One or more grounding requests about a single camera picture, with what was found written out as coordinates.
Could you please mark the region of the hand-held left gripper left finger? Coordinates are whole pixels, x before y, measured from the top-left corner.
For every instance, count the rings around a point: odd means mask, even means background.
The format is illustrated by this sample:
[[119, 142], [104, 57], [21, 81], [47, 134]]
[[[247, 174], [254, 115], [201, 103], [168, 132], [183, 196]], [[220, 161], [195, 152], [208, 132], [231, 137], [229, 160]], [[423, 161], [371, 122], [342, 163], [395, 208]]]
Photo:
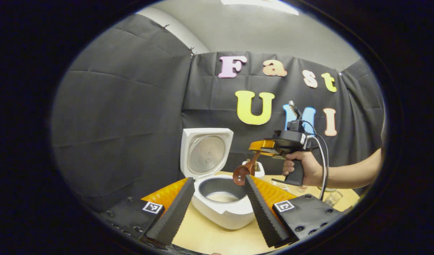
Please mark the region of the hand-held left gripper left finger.
[[139, 242], [164, 247], [173, 242], [194, 192], [194, 179], [183, 178], [144, 197], [127, 197], [99, 216]]

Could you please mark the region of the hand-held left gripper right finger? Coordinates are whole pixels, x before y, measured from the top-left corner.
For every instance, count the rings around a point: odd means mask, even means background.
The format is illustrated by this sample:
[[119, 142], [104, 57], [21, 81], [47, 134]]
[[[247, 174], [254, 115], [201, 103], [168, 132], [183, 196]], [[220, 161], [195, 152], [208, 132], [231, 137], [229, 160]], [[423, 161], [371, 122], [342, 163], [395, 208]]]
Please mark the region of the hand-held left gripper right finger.
[[306, 239], [345, 215], [311, 194], [295, 196], [251, 175], [245, 192], [268, 247]]

